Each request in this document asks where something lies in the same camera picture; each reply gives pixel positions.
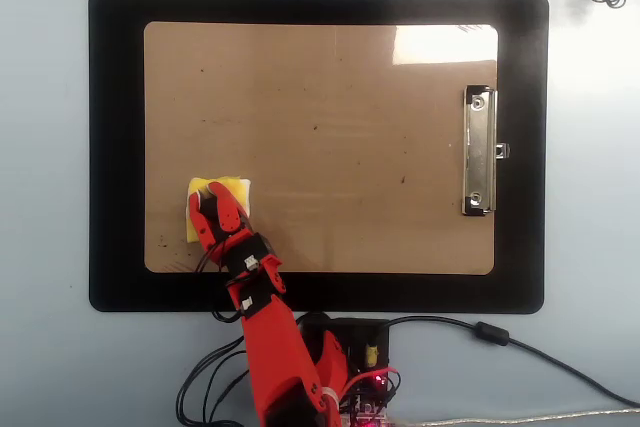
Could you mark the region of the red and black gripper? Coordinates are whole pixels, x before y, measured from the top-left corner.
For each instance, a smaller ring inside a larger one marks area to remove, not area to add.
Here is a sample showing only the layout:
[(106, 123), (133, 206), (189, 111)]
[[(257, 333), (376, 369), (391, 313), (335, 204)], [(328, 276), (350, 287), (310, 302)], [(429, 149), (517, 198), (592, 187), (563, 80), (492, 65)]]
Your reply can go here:
[[(260, 233), (237, 232), (249, 217), (249, 182), (210, 181), (206, 193), (195, 191), (188, 198), (188, 242), (205, 250), (201, 271), (209, 262), (228, 273), (255, 270), (274, 251)], [(216, 244), (216, 238), (225, 239)]]

